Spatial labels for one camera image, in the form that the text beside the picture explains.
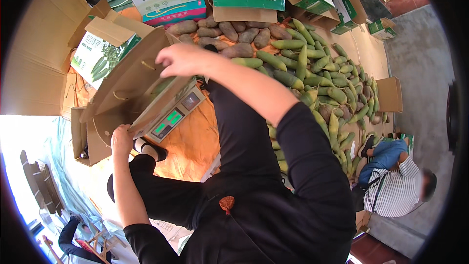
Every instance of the digital scale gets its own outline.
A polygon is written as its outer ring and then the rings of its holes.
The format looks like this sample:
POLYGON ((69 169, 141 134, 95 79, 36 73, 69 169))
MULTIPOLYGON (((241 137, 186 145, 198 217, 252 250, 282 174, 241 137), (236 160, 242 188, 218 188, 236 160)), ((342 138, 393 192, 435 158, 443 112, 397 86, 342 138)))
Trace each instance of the digital scale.
POLYGON ((202 101, 205 96, 197 86, 192 87, 185 96, 168 111, 163 118, 154 120, 151 131, 146 134, 160 143, 168 134, 189 115, 202 101))

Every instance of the man in striped shirt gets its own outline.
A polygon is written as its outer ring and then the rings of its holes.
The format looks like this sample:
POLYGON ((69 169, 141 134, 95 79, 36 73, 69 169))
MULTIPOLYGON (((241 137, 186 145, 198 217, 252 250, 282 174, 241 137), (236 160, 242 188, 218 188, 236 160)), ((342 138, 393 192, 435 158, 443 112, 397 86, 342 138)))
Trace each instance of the man in striped shirt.
POLYGON ((436 188, 435 174, 417 167, 407 154, 405 141, 380 141, 373 148, 373 139, 370 136, 358 151, 360 157, 374 159, 360 171, 358 185, 352 190, 356 210, 399 217, 408 214, 419 200, 428 202, 436 188))

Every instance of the gray floor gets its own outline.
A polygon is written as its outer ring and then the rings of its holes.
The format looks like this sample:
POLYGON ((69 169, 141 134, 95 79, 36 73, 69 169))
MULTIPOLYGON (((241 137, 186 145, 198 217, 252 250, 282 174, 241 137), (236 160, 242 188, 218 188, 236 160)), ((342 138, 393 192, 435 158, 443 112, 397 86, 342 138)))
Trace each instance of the gray floor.
POLYGON ((430 5, 393 19, 398 36, 385 42, 391 74, 401 80, 401 132, 415 136, 414 161, 437 176, 433 199, 413 213, 385 219, 373 214, 370 234, 412 258, 431 232, 445 202, 453 156, 448 151, 446 102, 454 78, 448 43, 430 5))

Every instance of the striped shirt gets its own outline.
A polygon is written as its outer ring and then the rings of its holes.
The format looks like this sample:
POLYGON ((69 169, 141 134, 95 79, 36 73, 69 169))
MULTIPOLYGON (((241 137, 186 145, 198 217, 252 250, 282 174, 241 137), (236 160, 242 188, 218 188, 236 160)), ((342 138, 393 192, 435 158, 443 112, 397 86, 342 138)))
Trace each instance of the striped shirt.
MULTIPOLYGON (((382 168, 375 168, 368 183, 376 178, 384 178, 378 199, 374 207, 374 212, 383 217, 399 217, 409 213, 415 204, 418 203, 418 195, 422 185, 422 174, 413 162, 412 158, 407 159, 399 165, 398 170, 388 171, 382 168)), ((372 205, 375 201, 376 193, 380 185, 380 180, 368 188, 363 202, 365 209, 372 212, 372 205)))

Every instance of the person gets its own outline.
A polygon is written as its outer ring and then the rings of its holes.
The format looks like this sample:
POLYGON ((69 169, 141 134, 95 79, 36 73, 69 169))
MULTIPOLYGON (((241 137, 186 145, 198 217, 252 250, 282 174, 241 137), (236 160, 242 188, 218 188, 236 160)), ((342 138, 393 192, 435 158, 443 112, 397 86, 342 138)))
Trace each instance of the person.
POLYGON ((155 176, 165 153, 134 144, 130 125, 114 130, 108 193, 140 263, 344 263, 356 233, 349 181, 310 109, 278 81, 196 45, 166 47, 156 64, 162 78, 209 79, 221 167, 204 183, 155 176), (281 181, 266 120, 295 193, 281 181), (132 146, 143 154, 129 163, 132 146), (194 230, 179 257, 149 218, 194 230))
MULTIPOLYGON (((96 262, 96 263, 104 263, 101 259, 99 259, 98 256, 96 256, 91 250, 90 248, 88 248, 87 246, 85 246, 84 242, 82 240, 76 240, 77 243, 81 246, 81 247, 77 247, 76 245, 74 245, 72 243, 72 240, 73 240, 73 237, 74 237, 74 234, 75 234, 75 231, 76 231, 76 228, 78 227, 79 223, 81 222, 81 219, 78 215, 72 215, 70 217, 70 220, 68 221, 67 225, 64 226, 64 228, 62 229, 61 233, 60 233, 60 236, 59 236, 59 248, 67 255, 75 255, 79 258, 83 258, 83 259, 86 259, 86 260, 90 260, 90 261, 93 261, 93 262, 96 262)), ((82 224, 82 228, 83 227, 86 227, 84 228, 85 231, 87 231, 87 229, 89 230, 89 228, 85 225, 85 224, 82 224)), ((109 263, 111 262, 112 260, 112 254, 111 254, 111 251, 108 251, 106 253, 106 261, 108 261, 109 263)), ((76 259, 76 257, 74 257, 74 262, 77 262, 79 263, 80 262, 80 259, 76 259)))
POLYGON ((430 201, 437 177, 429 169, 417 167, 407 154, 406 142, 380 141, 373 148, 373 139, 373 135, 368 137, 358 152, 360 157, 374 159, 360 171, 352 190, 355 211, 366 209, 384 217, 400 217, 419 201, 430 201))

